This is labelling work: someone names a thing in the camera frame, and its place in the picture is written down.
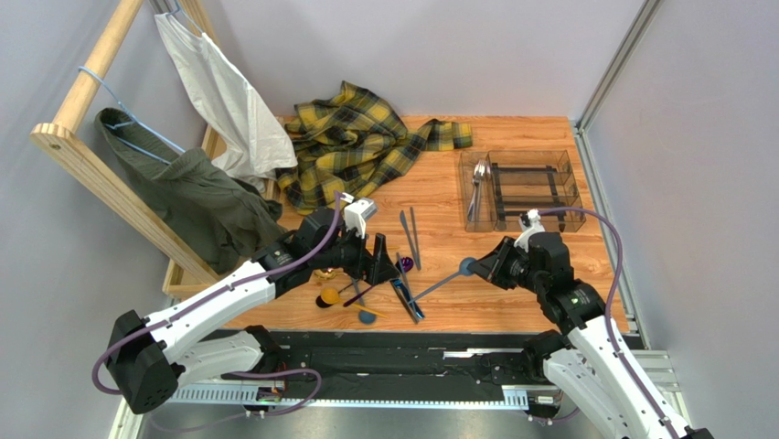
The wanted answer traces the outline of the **blue metal knife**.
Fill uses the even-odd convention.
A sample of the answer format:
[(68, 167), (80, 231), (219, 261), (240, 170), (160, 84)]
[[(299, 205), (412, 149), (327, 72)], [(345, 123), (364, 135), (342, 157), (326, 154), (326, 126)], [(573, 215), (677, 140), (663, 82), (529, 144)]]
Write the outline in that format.
[(419, 324), (425, 315), (420, 307), (411, 301), (412, 293), (408, 283), (407, 273), (414, 267), (414, 260), (410, 257), (401, 256), (396, 253), (395, 267), (399, 274), (390, 281), (396, 296), (399, 298), (406, 312), (409, 314), (414, 324)]

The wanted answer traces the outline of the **purple metal spoon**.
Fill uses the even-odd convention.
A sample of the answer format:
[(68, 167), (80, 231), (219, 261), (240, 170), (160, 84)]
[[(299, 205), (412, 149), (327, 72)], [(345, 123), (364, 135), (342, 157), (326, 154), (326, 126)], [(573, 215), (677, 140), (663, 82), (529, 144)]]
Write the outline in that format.
[[(412, 269), (414, 265), (415, 261), (412, 257), (399, 256), (392, 269), (386, 269), (379, 273), (379, 282), (383, 284), (400, 279), (405, 273)], [(365, 290), (359, 291), (354, 297), (346, 300), (343, 307), (349, 307), (354, 303), (358, 303), (362, 300), (362, 297), (373, 288), (374, 285), (371, 285)]]

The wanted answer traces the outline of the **yellow plastic spoon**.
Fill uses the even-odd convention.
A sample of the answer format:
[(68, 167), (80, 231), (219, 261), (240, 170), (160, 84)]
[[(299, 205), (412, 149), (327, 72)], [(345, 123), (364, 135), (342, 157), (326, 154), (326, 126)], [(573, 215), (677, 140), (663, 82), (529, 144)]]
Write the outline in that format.
[[(316, 303), (318, 305), (323, 305), (324, 307), (329, 307), (333, 305), (344, 305), (346, 301), (340, 297), (340, 293), (336, 289), (327, 287), (321, 291), (320, 295), (316, 299)], [(383, 313), (380, 313), (374, 309), (365, 307), (363, 305), (353, 304), (352, 307), (355, 307), (358, 311), (369, 313), (373, 316), (387, 318), (387, 316), (384, 315)]]

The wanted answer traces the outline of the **silver spoon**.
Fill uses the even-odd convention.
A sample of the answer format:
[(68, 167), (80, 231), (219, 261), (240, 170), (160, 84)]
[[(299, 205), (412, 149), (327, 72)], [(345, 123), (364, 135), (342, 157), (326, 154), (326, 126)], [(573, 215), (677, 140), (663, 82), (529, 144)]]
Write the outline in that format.
[(490, 170), (487, 160), (484, 158), (480, 159), (475, 165), (473, 175), (474, 193), (472, 196), (472, 221), (479, 220), (483, 185), (488, 179), (489, 172)]

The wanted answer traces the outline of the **silver fork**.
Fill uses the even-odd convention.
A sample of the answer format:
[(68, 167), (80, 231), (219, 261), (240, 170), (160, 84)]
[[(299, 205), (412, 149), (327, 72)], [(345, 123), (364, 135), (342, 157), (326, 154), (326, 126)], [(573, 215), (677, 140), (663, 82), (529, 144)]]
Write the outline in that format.
[(466, 212), (466, 220), (469, 222), (476, 221), (479, 216), (480, 205), (480, 187), (484, 177), (484, 165), (483, 161), (479, 160), (474, 167), (472, 176), (472, 195), (469, 200), (468, 210)]

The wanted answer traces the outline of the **blue-grey plastic spoon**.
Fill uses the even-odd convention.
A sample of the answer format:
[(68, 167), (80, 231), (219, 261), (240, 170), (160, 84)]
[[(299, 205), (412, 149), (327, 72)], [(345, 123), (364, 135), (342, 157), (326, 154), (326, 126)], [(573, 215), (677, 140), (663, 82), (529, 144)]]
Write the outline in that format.
[[(360, 296), (361, 290), (360, 290), (360, 287), (358, 285), (358, 281), (353, 279), (352, 280), (352, 284), (353, 284), (353, 288), (354, 288), (354, 291), (355, 291), (355, 294), (356, 294), (357, 304), (359, 304), (361, 306), (364, 306), (365, 302), (364, 302), (363, 297)], [(370, 312), (360, 310), (358, 312), (358, 319), (359, 319), (359, 321), (363, 325), (368, 326), (368, 325), (374, 324), (376, 322), (376, 320), (377, 320), (377, 317), (375, 315), (371, 314)]]

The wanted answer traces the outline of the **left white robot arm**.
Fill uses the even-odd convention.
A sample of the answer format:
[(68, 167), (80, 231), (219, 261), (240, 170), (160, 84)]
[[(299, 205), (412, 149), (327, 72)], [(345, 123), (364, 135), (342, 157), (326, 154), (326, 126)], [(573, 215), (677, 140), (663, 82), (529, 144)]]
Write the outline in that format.
[(369, 198), (344, 208), (318, 208), (297, 230), (185, 302), (146, 317), (134, 310), (119, 316), (97, 362), (116, 383), (114, 393), (133, 413), (144, 414), (192, 382), (259, 366), (273, 349), (260, 327), (226, 338), (206, 337), (234, 317), (307, 284), (316, 270), (340, 269), (370, 285), (396, 278), (400, 272), (384, 235), (376, 234), (373, 248), (367, 248), (367, 221), (377, 210)]

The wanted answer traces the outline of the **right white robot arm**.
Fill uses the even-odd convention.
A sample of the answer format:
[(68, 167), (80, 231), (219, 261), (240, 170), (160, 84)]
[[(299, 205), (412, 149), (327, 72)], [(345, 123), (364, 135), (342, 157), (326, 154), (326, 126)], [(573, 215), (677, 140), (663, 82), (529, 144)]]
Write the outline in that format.
[(555, 329), (526, 342), (522, 369), (571, 398), (607, 438), (710, 438), (663, 397), (606, 314), (598, 292), (576, 278), (568, 247), (555, 232), (505, 237), (470, 273), (501, 289), (535, 294)]

